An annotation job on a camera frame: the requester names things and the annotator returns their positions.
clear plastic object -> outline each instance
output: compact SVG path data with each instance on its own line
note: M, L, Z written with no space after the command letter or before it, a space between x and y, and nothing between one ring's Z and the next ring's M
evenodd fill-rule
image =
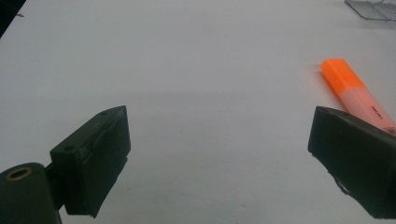
M396 21L396 0L345 0L365 20Z

orange highlighter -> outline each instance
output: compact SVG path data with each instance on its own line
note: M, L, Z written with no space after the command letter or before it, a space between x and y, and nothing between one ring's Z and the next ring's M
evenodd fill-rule
M396 136L395 122L344 59L327 59L320 68L351 115Z

white table surface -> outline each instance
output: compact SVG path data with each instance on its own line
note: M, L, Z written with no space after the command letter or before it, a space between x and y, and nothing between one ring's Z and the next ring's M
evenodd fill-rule
M132 151L79 223L396 223L307 151L318 66L345 58L396 118L396 24L341 0L27 0L0 39L0 170L127 105Z

table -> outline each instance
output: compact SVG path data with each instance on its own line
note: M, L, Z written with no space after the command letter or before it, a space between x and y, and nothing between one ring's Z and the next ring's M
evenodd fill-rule
M50 163L96 113L127 105L132 151L96 219L376 220L307 151L320 63L345 58L396 118L396 24L341 0L29 0L0 40L0 170Z

orange cap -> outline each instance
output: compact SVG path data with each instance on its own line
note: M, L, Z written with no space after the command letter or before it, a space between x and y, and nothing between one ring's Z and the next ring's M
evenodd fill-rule
M364 88L364 83L344 59L327 59L320 66L323 76L339 96L350 88Z

